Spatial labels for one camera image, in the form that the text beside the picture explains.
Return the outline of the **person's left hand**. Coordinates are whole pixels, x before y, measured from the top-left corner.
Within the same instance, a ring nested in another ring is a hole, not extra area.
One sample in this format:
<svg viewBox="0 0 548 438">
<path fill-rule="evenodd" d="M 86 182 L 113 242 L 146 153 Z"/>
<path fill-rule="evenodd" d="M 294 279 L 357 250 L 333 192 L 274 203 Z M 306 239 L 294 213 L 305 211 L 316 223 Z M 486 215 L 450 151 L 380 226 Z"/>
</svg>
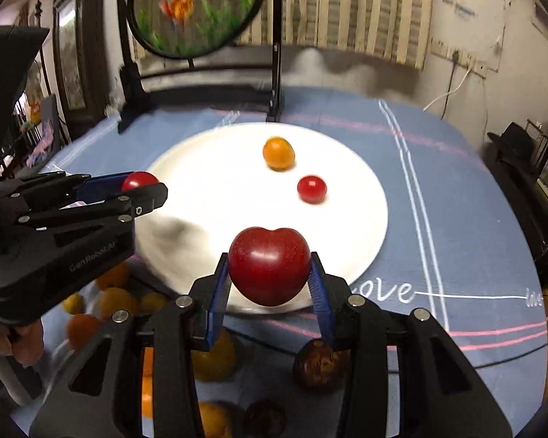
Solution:
<svg viewBox="0 0 548 438">
<path fill-rule="evenodd" d="M 10 331 L 0 324 L 0 357 L 12 356 L 23 367 L 35 364 L 44 354 L 43 325 L 39 319 Z"/>
</svg>

